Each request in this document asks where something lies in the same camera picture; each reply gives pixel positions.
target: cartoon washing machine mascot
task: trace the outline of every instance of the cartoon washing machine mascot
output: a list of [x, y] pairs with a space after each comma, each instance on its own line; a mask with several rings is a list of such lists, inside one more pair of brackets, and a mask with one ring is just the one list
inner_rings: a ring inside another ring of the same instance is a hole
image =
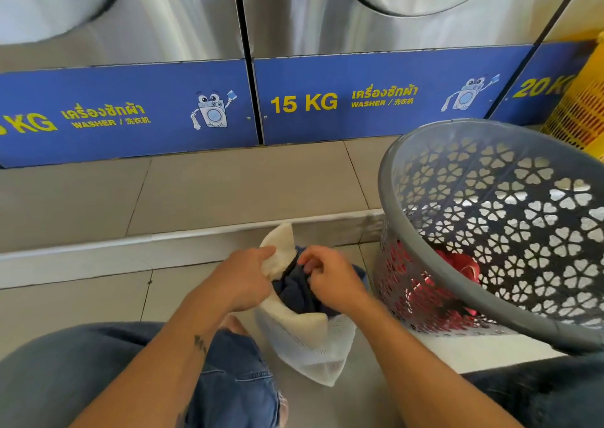
[[447, 108], [449, 108], [449, 101], [455, 95], [457, 95], [457, 98], [455, 99], [455, 103], [451, 108], [453, 110], [467, 110], [470, 108], [470, 105], [472, 105], [472, 102], [480, 92], [491, 86], [491, 84], [495, 84], [497, 81], [499, 81], [498, 74], [495, 75], [486, 86], [484, 85], [484, 76], [477, 80], [470, 78], [468, 81], [466, 81], [465, 86], [463, 86], [459, 91], [447, 97], [445, 104], [440, 110], [445, 111]]
[[198, 107], [191, 113], [191, 119], [193, 121], [193, 127], [197, 130], [201, 129], [195, 113], [199, 111], [200, 115], [204, 118], [205, 125], [208, 127], [226, 127], [227, 126], [227, 113], [225, 110], [231, 104], [233, 100], [237, 98], [235, 93], [230, 90], [226, 96], [228, 97], [226, 105], [220, 98], [218, 93], [214, 91], [210, 94], [208, 99], [201, 93], [198, 93]]

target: white mesh laundry bag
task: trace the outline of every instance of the white mesh laundry bag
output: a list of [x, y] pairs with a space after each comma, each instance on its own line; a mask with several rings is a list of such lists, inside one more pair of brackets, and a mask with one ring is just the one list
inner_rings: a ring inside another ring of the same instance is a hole
[[[277, 251], [262, 265], [270, 281], [282, 277], [297, 256], [290, 223], [271, 231], [261, 247], [275, 245]], [[356, 326], [346, 315], [328, 318], [324, 313], [297, 314], [273, 290], [256, 310], [256, 322], [283, 362], [300, 374], [333, 386], [346, 363]]]

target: laundry bag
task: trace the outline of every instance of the laundry bag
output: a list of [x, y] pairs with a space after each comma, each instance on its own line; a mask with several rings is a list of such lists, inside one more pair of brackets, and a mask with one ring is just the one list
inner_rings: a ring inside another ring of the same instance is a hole
[[[275, 245], [262, 271], [269, 280], [280, 279], [297, 256], [289, 223], [271, 231], [261, 247]], [[256, 323], [277, 356], [309, 379], [333, 386], [346, 363], [356, 326], [346, 315], [328, 318], [325, 313], [297, 314], [273, 290], [255, 313]]]
[[604, 348], [604, 164], [530, 129], [459, 119], [398, 138], [378, 183], [372, 286], [404, 325]]

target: yellow plastic crate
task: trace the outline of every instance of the yellow plastic crate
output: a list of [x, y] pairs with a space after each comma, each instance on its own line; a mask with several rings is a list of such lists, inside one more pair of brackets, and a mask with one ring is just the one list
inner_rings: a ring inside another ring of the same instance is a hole
[[541, 132], [604, 161], [604, 32]]

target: blue label panel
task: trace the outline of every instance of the blue label panel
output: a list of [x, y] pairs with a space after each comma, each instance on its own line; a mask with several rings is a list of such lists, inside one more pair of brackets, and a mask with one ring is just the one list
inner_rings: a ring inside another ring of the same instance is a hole
[[245, 62], [0, 74], [0, 165], [258, 144]]
[[594, 41], [540, 45], [490, 118], [521, 126], [544, 123], [595, 47]]
[[396, 135], [482, 118], [530, 48], [256, 59], [265, 142]]

